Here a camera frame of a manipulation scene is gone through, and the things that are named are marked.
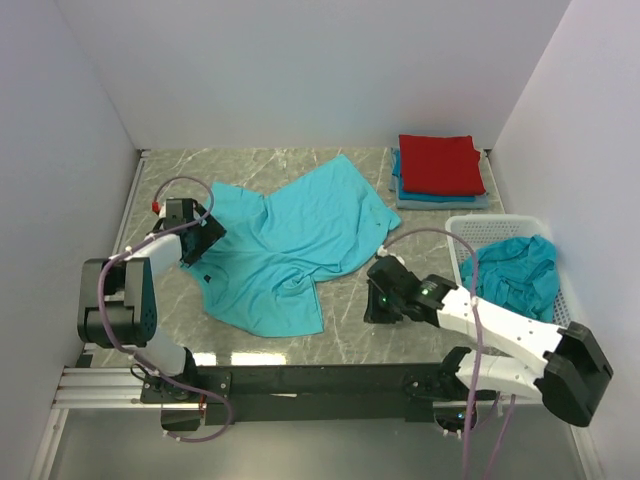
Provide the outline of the light blue t-shirt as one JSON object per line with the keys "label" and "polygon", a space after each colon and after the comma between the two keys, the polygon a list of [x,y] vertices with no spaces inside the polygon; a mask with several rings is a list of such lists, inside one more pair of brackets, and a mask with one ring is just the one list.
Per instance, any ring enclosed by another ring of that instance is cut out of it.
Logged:
{"label": "light blue t-shirt", "polygon": [[208,315],[259,337],[323,332],[317,283],[361,268],[401,224],[344,155],[268,196],[213,193],[227,232],[187,271]]}

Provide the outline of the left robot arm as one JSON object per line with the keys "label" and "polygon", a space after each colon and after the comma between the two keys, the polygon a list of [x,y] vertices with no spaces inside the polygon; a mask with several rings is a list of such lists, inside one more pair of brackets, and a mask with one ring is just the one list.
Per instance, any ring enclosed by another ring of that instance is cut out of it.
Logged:
{"label": "left robot arm", "polygon": [[192,198],[154,203],[153,211],[158,221],[140,246],[84,262],[77,332],[103,349],[118,342],[136,360],[145,385],[187,402],[197,397],[200,378],[192,353],[158,330],[154,280],[174,265],[196,263],[226,230]]}

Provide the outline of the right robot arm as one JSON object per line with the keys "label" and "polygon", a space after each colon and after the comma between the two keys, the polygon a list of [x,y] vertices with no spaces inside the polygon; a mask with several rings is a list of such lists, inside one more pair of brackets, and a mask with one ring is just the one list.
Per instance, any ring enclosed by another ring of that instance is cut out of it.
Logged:
{"label": "right robot arm", "polygon": [[541,323],[486,300],[439,275],[419,279],[394,256],[367,272],[364,320],[392,324],[403,317],[464,334],[499,355],[463,354],[441,371],[444,395],[460,399],[472,388],[535,399],[557,418],[590,425],[613,378],[613,368],[586,326]]}

